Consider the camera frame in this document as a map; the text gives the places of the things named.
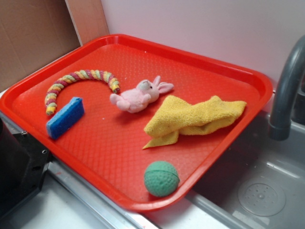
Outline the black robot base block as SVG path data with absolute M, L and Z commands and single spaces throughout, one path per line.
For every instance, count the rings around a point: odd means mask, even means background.
M 48 148 L 36 138 L 13 134 L 0 121 L 0 219 L 41 191 L 48 160 Z

